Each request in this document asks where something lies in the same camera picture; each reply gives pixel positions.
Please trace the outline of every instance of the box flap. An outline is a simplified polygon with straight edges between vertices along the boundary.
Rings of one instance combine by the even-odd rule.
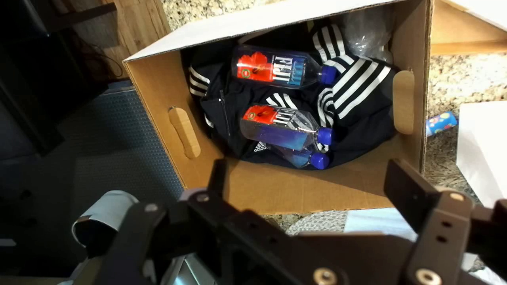
[[[238,36],[250,31],[280,26],[293,21],[318,18],[329,14],[396,2],[402,0],[285,0],[272,4],[255,6],[244,10],[228,12],[198,21],[190,21],[173,33],[163,36],[157,42],[133,53],[127,59],[149,56],[160,52],[176,50],[220,37]]]

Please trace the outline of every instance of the bottle label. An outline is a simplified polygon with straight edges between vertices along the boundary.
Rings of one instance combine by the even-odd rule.
[[[238,63],[238,77],[280,86],[299,88],[306,75],[303,55],[244,53]]]
[[[242,115],[244,120],[261,124],[280,124],[290,129],[312,131],[310,120],[296,109],[274,107],[274,105],[250,105]]]

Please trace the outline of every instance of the white stripes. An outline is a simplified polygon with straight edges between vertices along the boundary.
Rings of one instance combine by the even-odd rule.
[[[204,77],[198,71],[193,69],[193,66],[188,67],[190,71],[190,93],[195,96],[206,96],[209,88],[209,77]]]
[[[326,59],[325,64],[334,66],[339,72],[345,72],[345,66],[337,63],[337,61],[334,61],[334,59]]]
[[[318,110],[318,120],[323,126],[333,126],[334,118],[333,115],[326,113],[326,105],[331,102],[328,99],[333,99],[339,90],[344,88],[344,85],[360,71],[360,67],[366,63],[366,59],[360,58],[352,64],[352,67],[342,74],[342,77],[333,85],[333,88],[323,88],[317,99],[317,110]]]
[[[364,101],[371,94],[371,91],[374,91],[382,83],[382,80],[390,74],[390,71],[391,67],[383,66],[380,74],[344,110],[339,112],[339,118],[347,116],[347,113],[353,107],[361,104],[361,101]]]
[[[290,94],[283,93],[272,93],[272,96],[266,97],[266,102],[271,105],[280,105],[280,107],[288,107],[288,109],[298,109],[298,105],[291,101]]]
[[[337,25],[333,23],[317,29],[312,36],[312,42],[322,61],[328,61],[336,56],[344,56],[344,61],[347,61],[348,64],[353,63],[353,58],[347,55],[344,37]]]
[[[361,77],[358,77],[348,88],[345,93],[342,93],[336,101],[334,101],[334,107],[342,105],[366,80],[367,77],[377,69],[379,63],[372,63],[367,66],[367,69],[361,74]]]
[[[283,99],[290,109],[298,109],[298,105],[291,101],[291,97],[287,93],[283,93]]]
[[[196,71],[193,69],[193,66],[190,66],[190,74],[195,75],[196,78],[206,82],[206,83],[209,85],[209,78],[204,77],[203,74],[196,72]]]
[[[356,58],[342,77],[320,91],[317,113],[322,126],[333,126],[360,105],[390,74],[391,67],[372,59]]]
[[[322,28],[322,34],[323,34],[323,42],[325,42],[326,48],[329,50],[329,58],[337,56],[339,52],[334,50],[333,39],[331,39],[331,34],[329,34],[329,28],[323,26]]]
[[[320,42],[318,42],[318,34],[317,34],[317,33],[314,34],[312,40],[314,40],[314,47],[317,48],[320,58],[322,58],[322,59],[326,59],[328,55],[326,55],[326,52],[323,50],[323,47],[320,45]]]
[[[207,115],[204,115],[204,121],[209,128],[215,128],[215,124],[207,118]]]

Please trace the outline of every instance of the white paper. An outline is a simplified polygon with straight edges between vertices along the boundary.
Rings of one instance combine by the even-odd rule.
[[[507,197],[507,101],[463,104],[456,164],[478,199]]]
[[[417,238],[417,232],[394,207],[350,210],[344,230],[356,234],[393,234],[409,240]]]

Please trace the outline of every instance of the blue object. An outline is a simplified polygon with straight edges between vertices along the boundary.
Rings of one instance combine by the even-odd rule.
[[[314,151],[310,164],[317,169],[326,169],[329,166],[329,156],[320,151]]]
[[[333,85],[337,80],[337,69],[333,66],[322,66],[318,72],[318,82],[323,85]]]
[[[317,131],[317,142],[331,145],[333,143],[333,128],[320,128]]]
[[[291,148],[276,147],[276,145],[269,145],[269,148],[274,150],[274,153],[280,154],[295,167],[306,167],[310,164],[315,169],[326,169],[329,166],[329,156],[317,150],[309,150],[309,148],[291,150]]]
[[[447,110],[426,121],[426,135],[432,135],[455,126],[458,126],[458,116],[453,110]]]

